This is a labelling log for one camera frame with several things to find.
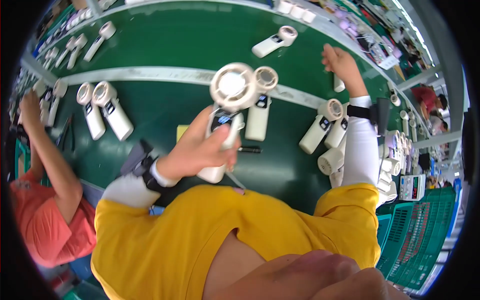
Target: yellow t-shirt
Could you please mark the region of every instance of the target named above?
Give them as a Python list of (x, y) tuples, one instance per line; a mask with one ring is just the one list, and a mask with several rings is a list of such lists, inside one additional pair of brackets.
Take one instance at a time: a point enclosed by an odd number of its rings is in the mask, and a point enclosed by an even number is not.
[(228, 186), (191, 188), (160, 216), (103, 199), (91, 267), (111, 299), (201, 299), (210, 264), (234, 228), (266, 261), (326, 249), (373, 267), (380, 256), (377, 201), (370, 184), (330, 190), (313, 216)]

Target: worker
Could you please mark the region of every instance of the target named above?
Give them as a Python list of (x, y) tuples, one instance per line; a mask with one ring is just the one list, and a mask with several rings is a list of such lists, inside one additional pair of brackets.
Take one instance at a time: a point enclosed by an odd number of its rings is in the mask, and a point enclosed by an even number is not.
[[(92, 252), (95, 210), (82, 198), (78, 178), (45, 132), (33, 90), (23, 97), (20, 110), (30, 140), (31, 166), (10, 185), (15, 217), (33, 260), (52, 268)], [(39, 183), (44, 170), (51, 188)]]
[(397, 28), (395, 29), (392, 33), (391, 33), (391, 37), (392, 39), (397, 43), (399, 44), (400, 41), (404, 38), (403, 37), (403, 32), (404, 32), (404, 28), (403, 27), (400, 27), (400, 28)]
[(448, 124), (438, 116), (430, 115), (430, 124), (432, 124), (432, 134), (438, 135), (448, 131)]
[(420, 109), (425, 120), (429, 119), (429, 114), (438, 108), (447, 109), (448, 101), (444, 94), (436, 95), (435, 91), (427, 86), (413, 87), (412, 93), (420, 104)]
[(421, 59), (421, 54), (420, 54), (420, 51), (415, 51), (415, 53), (413, 54), (410, 54), (408, 56), (408, 62), (410, 63), (410, 65), (414, 65), (417, 61), (419, 61)]
[[(325, 45), (322, 63), (350, 94), (372, 104), (355, 60)], [(148, 208), (181, 178), (205, 167), (233, 166), (221, 151), (229, 126), (205, 139), (212, 108), (192, 121), (173, 150), (143, 176), (129, 174), (105, 189), (96, 208), (92, 272), (111, 299), (402, 299), (373, 267), (379, 201), (378, 144), (368, 119), (348, 120), (345, 175), (313, 216), (254, 191), (200, 185), (177, 196), (162, 215)]]

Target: teal plastic crate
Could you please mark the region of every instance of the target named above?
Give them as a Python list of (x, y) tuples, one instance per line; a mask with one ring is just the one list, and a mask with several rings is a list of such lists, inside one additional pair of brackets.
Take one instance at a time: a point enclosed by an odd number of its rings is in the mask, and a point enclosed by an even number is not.
[(377, 213), (379, 214), (391, 214), (393, 216), (390, 231), (388, 232), (382, 254), (376, 266), (385, 278), (390, 274), (400, 254), (410, 225), (412, 211), (412, 202), (384, 204), (377, 209)]
[(414, 202), (410, 225), (388, 280), (421, 289), (442, 250), (452, 220), (456, 193), (452, 187), (426, 190)]
[(378, 219), (378, 230), (377, 230), (377, 241), (380, 249), (384, 250), (385, 242), (387, 241), (388, 233), (392, 225), (392, 215), (377, 215)]

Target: red shirt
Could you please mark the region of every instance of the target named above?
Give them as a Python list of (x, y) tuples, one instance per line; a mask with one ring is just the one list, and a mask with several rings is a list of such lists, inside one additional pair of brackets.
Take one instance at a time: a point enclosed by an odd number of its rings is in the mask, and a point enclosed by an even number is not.
[(57, 207), (53, 188), (26, 172), (10, 184), (16, 198), (15, 217), (33, 260), (55, 267), (90, 254), (96, 245), (95, 209), (82, 199), (70, 224)]
[(428, 113), (430, 113), (432, 109), (435, 108), (435, 99), (437, 98), (437, 94), (435, 94), (432, 89), (425, 86), (420, 86), (413, 87), (411, 90), (418, 103), (425, 103)]

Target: green workbench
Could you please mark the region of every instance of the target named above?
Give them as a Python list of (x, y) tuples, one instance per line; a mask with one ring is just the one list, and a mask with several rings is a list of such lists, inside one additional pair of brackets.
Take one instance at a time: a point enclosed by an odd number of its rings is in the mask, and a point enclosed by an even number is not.
[[(91, 62), (82, 58), (98, 30), (112, 21), (116, 34), (105, 41)], [(259, 59), (252, 54), (256, 43), (276, 33), (284, 24), (292, 24), (299, 36), (292, 46), (281, 48)], [(75, 33), (84, 33), (89, 42), (72, 70), (66, 69), (68, 57), (53, 73), (59, 77), (114, 67), (174, 66), (218, 70), (240, 61), (253, 68), (267, 65), (279, 75), (279, 83), (312, 95), (342, 103), (347, 91), (335, 93), (333, 75), (324, 71), (321, 52), (324, 43), (340, 46), (326, 35), (288, 18), (259, 9), (213, 2), (167, 2), (145, 5), (111, 14), (92, 26)], [(70, 36), (57, 45), (60, 51)], [(363, 58), (353, 54), (372, 99), (388, 95), (386, 80)], [(213, 103), (204, 85), (169, 82), (111, 82), (117, 89), (120, 103), (135, 126), (124, 142), (118, 141), (105, 120), (107, 131), (93, 141), (82, 108), (75, 96), (79, 85), (71, 85), (60, 103), (55, 128), (56, 137), (65, 120), (74, 114), (76, 149), (66, 151), (76, 174), (83, 180), (105, 188), (118, 174), (131, 148), (141, 139), (148, 141), (160, 155), (175, 145), (176, 127), (189, 124), (206, 106)], [(398, 112), (393, 107), (389, 130), (399, 129)], [(317, 158), (326, 151), (321, 144), (312, 154), (304, 153), (298, 142), (316, 115), (314, 109), (273, 99), (266, 140), (262, 143), (242, 140), (244, 145), (259, 145), (259, 155), (239, 153), (234, 174), (247, 188), (266, 193), (287, 202), (293, 208), (312, 213), (318, 198), (330, 189), (327, 176), (317, 167)], [(204, 183), (197, 177), (180, 182), (179, 191)], [(225, 177), (222, 184), (233, 185)], [(170, 198), (162, 199), (166, 205)]]

